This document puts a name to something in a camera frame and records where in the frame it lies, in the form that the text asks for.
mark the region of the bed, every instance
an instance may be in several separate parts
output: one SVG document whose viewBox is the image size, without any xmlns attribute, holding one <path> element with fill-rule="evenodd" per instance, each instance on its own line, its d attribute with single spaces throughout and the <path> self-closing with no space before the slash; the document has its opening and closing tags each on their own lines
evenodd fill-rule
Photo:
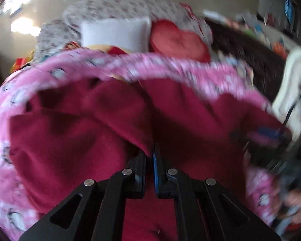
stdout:
<svg viewBox="0 0 301 241">
<path fill-rule="evenodd" d="M 280 56 L 249 36 L 215 22 L 197 18 L 186 5 L 182 6 L 166 0 L 84 0 L 78 2 L 67 8 L 62 18 L 53 20 L 42 27 L 32 65 L 27 68 L 39 68 L 40 62 L 57 54 L 69 42 L 75 41 L 80 44 L 80 23 L 83 19 L 134 18 L 145 15 L 149 15 L 151 20 L 168 19 L 180 29 L 196 33 L 209 46 L 212 44 L 214 51 L 220 50 L 224 54 L 233 54 L 238 59 L 243 59 L 254 71 L 253 83 L 255 87 L 270 102 L 275 100 L 281 86 L 285 65 Z M 22 71 L 20 70 L 13 77 L 18 76 Z M 58 71 L 57 75 L 64 75 L 61 70 Z M 13 77 L 8 78 L 8 82 L 2 86 L 0 93 L 9 89 Z M 19 95 L 14 97 L 13 103 L 22 103 Z M 268 104 L 264 106 L 266 111 L 270 107 Z M 19 191 L 16 195 L 24 193 L 22 186 L 14 188 Z M 31 218 L 32 222 L 36 221 L 35 211 L 30 207 L 26 207 L 22 212 L 27 213 L 27 217 Z M 19 215 L 21 213 L 16 212 L 16 210 L 8 209 L 7 214 L 9 219 L 4 230 L 5 232 L 11 231 L 9 237 L 16 240 L 31 225 L 31 222 L 29 225 L 22 223 Z"/>
</svg>

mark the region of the pink blanket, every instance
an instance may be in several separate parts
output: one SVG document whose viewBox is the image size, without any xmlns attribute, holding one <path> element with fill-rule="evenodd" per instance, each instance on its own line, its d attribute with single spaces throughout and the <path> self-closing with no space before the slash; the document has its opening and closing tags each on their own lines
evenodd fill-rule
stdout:
<svg viewBox="0 0 301 241">
<path fill-rule="evenodd" d="M 203 64 L 191 60 L 177 60 L 156 54 L 111 56 L 100 51 L 80 48 L 62 52 L 35 66 L 26 67 L 10 76 L 0 87 L 0 226 L 12 240 L 31 227 L 39 215 L 26 197 L 14 165 L 9 158 L 8 123 L 11 116 L 21 114 L 25 103 L 38 90 L 65 85 L 83 77 L 119 75 L 128 82 L 151 78 L 171 78 L 191 87 L 199 97 L 215 100 L 223 93 L 231 93 L 238 100 L 266 109 L 269 102 L 256 90 L 246 86 L 231 65 Z M 269 178 L 265 173 L 250 170 L 248 190 L 258 215 L 269 223 L 272 219 L 268 206 L 258 205 L 260 193 L 269 192 Z M 265 180 L 253 184 L 257 176 Z"/>
</svg>

